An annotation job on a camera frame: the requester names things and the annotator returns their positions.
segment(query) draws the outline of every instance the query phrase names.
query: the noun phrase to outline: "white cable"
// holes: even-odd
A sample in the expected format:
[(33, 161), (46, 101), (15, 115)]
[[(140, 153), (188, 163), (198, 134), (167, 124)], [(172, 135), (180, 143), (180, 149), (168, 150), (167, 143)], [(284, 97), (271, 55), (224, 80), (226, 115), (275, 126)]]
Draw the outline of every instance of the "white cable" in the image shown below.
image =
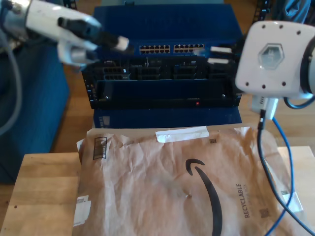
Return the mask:
[(2, 32), (2, 30), (0, 30), (0, 41), (4, 49), (6, 50), (6, 53), (8, 54), (9, 60), (11, 62), (11, 66), (12, 66), (14, 77), (15, 77), (15, 86), (16, 86), (16, 101), (15, 101), (14, 111), (11, 117), (9, 118), (9, 120), (2, 127), (0, 127), (0, 136), (1, 136), (13, 126), (13, 124), (15, 123), (15, 121), (17, 120), (20, 114), (21, 107), (22, 107), (22, 81), (21, 81), (21, 75), (20, 75), (18, 63), (16, 62), (12, 49), (9, 46), (8, 40), (5, 34)]

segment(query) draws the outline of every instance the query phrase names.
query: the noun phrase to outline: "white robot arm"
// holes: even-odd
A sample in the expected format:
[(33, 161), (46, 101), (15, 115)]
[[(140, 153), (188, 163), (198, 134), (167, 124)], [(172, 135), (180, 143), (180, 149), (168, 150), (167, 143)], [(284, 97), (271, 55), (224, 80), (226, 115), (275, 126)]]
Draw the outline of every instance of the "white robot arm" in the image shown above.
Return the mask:
[(37, 35), (57, 42), (61, 62), (83, 66), (97, 60), (94, 50), (105, 46), (121, 52), (132, 50), (129, 40), (101, 31), (94, 17), (39, 0), (0, 0), (1, 30), (27, 41)]
[[(229, 64), (233, 50), (212, 47), (221, 54), (209, 63)], [(278, 99), (288, 107), (301, 109), (315, 100), (315, 28), (285, 21), (260, 21), (250, 28), (237, 60), (235, 84), (244, 93), (253, 94), (254, 112), (266, 110), (272, 119)], [(289, 99), (309, 99), (295, 106)]]

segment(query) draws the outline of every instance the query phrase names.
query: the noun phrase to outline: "label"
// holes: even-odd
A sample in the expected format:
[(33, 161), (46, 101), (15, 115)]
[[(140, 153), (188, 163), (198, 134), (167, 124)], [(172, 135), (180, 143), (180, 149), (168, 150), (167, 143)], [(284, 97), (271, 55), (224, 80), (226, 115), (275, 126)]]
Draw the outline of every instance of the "label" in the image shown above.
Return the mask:
[[(289, 201), (290, 194), (283, 194), (282, 196), (283, 196), (283, 198), (284, 198), (284, 201), (287, 203), (287, 202)], [(303, 207), (302, 207), (302, 205), (301, 205), (300, 199), (299, 199), (299, 197), (297, 196), (297, 193), (296, 193), (296, 192), (293, 193), (293, 197), (292, 197), (292, 199), (291, 199), (291, 202), (290, 202), (290, 205), (289, 205), (289, 209), (290, 209), (293, 213), (303, 211)]]
[(77, 206), (74, 213), (73, 226), (82, 225), (88, 219), (91, 208), (91, 201), (88, 201), (89, 196), (78, 197)]

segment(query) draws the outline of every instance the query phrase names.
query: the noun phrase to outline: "cable connector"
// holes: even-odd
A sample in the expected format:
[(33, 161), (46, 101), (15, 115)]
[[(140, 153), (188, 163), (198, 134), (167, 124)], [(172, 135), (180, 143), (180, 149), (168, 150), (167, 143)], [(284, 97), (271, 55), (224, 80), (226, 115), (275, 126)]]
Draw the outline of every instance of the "cable connector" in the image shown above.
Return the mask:
[(272, 119), (275, 115), (279, 99), (263, 96), (252, 97), (251, 110), (257, 114), (261, 114), (261, 110), (265, 111), (265, 119)]

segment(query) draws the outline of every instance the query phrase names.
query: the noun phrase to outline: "wooden surface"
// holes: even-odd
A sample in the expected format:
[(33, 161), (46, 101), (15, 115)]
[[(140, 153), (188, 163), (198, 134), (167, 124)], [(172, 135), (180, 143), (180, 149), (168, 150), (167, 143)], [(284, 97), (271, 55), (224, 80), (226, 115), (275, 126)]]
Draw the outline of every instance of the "wooden surface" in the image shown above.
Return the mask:
[[(291, 149), (295, 168), (295, 189), (309, 225), (315, 231), (315, 158), (310, 147), (292, 147)], [(290, 173), (290, 162), (286, 147), (279, 147), (278, 151)]]
[[(285, 147), (279, 148), (287, 168)], [(296, 190), (315, 229), (315, 158), (309, 147), (292, 147)], [(26, 155), (0, 236), (71, 236), (80, 162), (77, 153)]]
[(78, 153), (25, 155), (0, 236), (70, 236), (80, 169)]

